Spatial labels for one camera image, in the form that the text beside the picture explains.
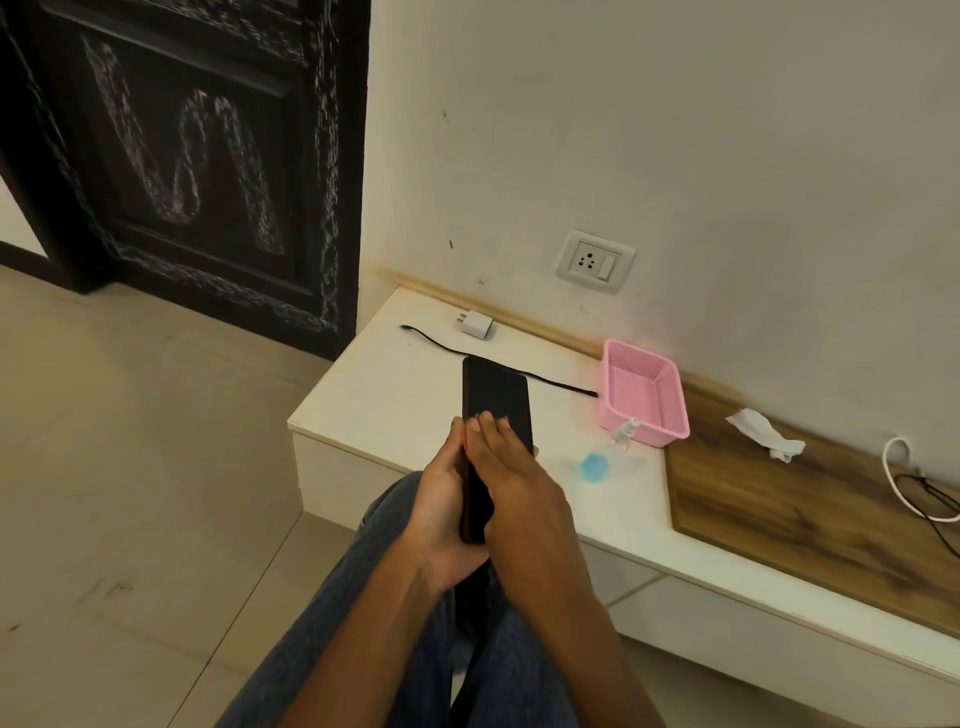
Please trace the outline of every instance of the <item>door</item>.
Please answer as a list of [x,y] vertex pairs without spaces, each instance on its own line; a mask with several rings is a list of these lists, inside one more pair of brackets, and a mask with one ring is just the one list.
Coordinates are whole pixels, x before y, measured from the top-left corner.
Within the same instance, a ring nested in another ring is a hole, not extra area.
[[339,354],[370,1],[23,0],[8,15],[117,277]]

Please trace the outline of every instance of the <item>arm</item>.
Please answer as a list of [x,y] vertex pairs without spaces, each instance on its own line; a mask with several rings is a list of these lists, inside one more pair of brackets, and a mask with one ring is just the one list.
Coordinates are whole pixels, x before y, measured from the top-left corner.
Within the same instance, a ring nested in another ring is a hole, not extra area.
[[464,423],[424,469],[410,522],[384,554],[280,728],[382,726],[440,596],[487,560],[458,533]]
[[507,597],[564,676],[585,728],[664,728],[590,587],[564,491],[489,412],[469,421],[467,456],[487,484],[485,535]]

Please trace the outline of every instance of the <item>pink basket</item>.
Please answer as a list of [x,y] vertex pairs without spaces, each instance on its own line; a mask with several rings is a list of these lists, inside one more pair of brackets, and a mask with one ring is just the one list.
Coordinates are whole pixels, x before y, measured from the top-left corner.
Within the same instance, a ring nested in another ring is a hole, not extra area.
[[634,440],[663,448],[690,434],[680,370],[669,359],[622,341],[603,346],[599,424],[615,430],[636,417]]

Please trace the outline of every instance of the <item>person's left hand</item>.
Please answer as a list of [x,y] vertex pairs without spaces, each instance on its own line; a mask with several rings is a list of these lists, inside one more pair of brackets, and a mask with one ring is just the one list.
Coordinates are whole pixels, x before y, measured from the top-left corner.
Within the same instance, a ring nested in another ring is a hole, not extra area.
[[489,555],[486,546],[469,546],[460,539],[464,433],[464,421],[454,418],[446,442],[423,469],[413,513],[401,536],[424,559],[438,594],[470,576]]

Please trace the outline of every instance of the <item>cabinet drawer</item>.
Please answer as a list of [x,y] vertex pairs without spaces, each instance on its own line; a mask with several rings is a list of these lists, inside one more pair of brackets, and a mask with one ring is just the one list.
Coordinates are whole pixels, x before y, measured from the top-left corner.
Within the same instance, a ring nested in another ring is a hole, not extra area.
[[406,474],[298,432],[290,434],[303,510],[347,528],[356,530],[370,504]]
[[960,718],[960,686],[680,579],[651,584],[610,613],[628,637],[857,725]]
[[587,560],[593,592],[604,606],[660,574],[659,571],[582,541],[580,550],[584,552]]

